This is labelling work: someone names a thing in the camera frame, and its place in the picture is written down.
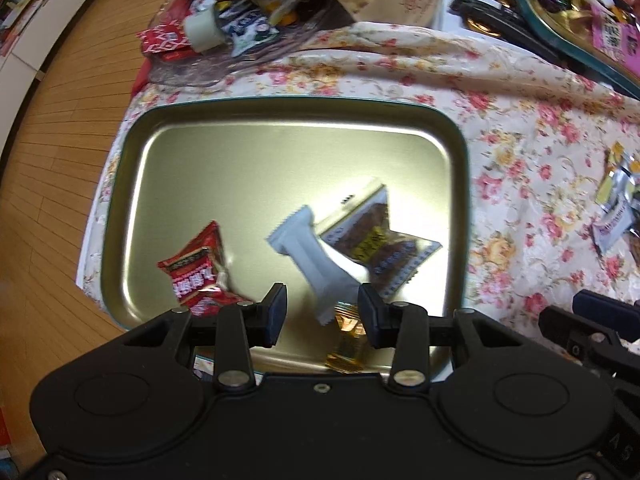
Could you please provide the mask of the red snack packet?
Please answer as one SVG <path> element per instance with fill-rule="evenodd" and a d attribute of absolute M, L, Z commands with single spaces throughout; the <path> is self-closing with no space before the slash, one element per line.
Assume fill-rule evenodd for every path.
<path fill-rule="evenodd" d="M 213 220 L 180 252 L 156 266 L 171 280 L 180 307 L 195 316 L 214 316 L 222 307 L 246 301 L 229 284 L 219 224 Z"/>

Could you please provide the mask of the plain white snack packet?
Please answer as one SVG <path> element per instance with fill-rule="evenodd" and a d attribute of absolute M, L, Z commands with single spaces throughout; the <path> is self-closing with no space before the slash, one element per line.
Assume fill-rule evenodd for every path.
<path fill-rule="evenodd" d="M 335 263 L 322 248 L 314 232 L 314 213 L 307 205 L 286 218 L 267 237 L 271 248 L 292 259 L 310 285 L 316 306 L 314 316 L 321 325 L 334 319 L 338 304 L 356 304 L 360 283 Z"/>

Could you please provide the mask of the white purple snack packet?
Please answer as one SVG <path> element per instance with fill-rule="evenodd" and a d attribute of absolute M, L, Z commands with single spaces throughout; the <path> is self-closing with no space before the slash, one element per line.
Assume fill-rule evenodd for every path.
<path fill-rule="evenodd" d="M 634 225 L 634 210 L 625 197 L 619 198 L 615 206 L 591 227 L 593 243 L 600 256 Z"/>

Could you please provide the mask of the walnut snack packet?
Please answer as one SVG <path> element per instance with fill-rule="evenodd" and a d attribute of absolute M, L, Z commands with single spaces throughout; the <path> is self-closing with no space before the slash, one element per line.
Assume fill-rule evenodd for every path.
<path fill-rule="evenodd" d="M 396 297 L 442 248 L 437 240 L 390 226 L 390 193 L 378 179 L 349 181 L 316 197 L 310 208 L 320 240 L 363 268 L 367 281 L 385 300 Z"/>

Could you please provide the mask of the silver yellow snack packet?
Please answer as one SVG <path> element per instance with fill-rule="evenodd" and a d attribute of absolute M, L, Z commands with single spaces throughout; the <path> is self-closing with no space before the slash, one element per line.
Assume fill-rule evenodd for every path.
<path fill-rule="evenodd" d="M 604 177 L 594 200 L 603 212 L 609 212 L 621 200 L 632 205 L 638 194 L 639 159 L 616 142 L 606 155 Z"/>

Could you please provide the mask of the gold teal empty tin tray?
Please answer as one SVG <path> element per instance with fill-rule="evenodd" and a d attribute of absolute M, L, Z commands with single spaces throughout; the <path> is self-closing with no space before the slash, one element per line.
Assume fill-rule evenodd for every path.
<path fill-rule="evenodd" d="M 100 277 L 106 310 L 133 328 L 175 307 L 158 263 L 217 222 L 234 292 L 258 300 L 275 282 L 288 289 L 278 343 L 253 350 L 256 370 L 321 373 L 337 326 L 318 323 L 303 274 L 267 238 L 299 207 L 323 219 L 373 183 L 387 188 L 394 230 L 440 245 L 398 298 L 451 313 L 462 304 L 470 199 L 465 140 L 445 114 L 309 96 L 154 108 L 127 134 L 115 174 Z"/>

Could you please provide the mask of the floral tablecloth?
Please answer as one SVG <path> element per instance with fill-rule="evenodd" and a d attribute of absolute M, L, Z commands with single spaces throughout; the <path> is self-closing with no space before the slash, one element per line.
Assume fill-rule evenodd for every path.
<path fill-rule="evenodd" d="M 372 98 L 435 107 L 470 154 L 472 236 L 465 302 L 532 334 L 548 304 L 590 289 L 639 297 L 625 242 L 593 246 L 594 201 L 615 145 L 639 151 L 636 100 L 514 47 L 423 27 L 359 23 L 204 88 L 148 84 L 132 100 L 103 168 L 76 283 L 101 302 L 107 209 L 122 146 L 148 110 L 251 96 Z"/>

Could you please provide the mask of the pink snack packet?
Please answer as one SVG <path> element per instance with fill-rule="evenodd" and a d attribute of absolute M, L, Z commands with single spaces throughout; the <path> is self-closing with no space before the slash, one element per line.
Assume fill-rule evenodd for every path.
<path fill-rule="evenodd" d="M 639 75 L 639 31 L 634 25 L 620 23 L 602 6 L 592 6 L 592 45 L 613 62 Z"/>

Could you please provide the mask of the gold teal snack tray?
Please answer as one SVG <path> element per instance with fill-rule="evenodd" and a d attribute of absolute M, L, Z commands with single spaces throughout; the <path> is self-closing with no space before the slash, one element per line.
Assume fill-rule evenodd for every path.
<path fill-rule="evenodd" d="M 620 23 L 639 30 L 639 0 L 516 0 L 534 32 L 552 47 L 584 64 L 612 86 L 637 99 L 639 75 L 613 62 L 592 45 L 592 6 L 602 6 Z"/>

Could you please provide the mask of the white tape roll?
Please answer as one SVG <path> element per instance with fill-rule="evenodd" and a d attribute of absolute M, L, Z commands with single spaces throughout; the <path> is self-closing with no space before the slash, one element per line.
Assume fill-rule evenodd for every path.
<path fill-rule="evenodd" d="M 227 41 L 226 34 L 218 25 L 216 12 L 212 6 L 186 16 L 182 24 L 186 39 L 196 53 L 212 50 Z"/>

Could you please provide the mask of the white low cabinet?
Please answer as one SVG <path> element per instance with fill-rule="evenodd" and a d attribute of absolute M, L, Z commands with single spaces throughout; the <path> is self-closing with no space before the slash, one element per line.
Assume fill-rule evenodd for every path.
<path fill-rule="evenodd" d="M 30 0 L 1 47 L 1 143 L 6 144 L 44 61 L 87 0 Z"/>

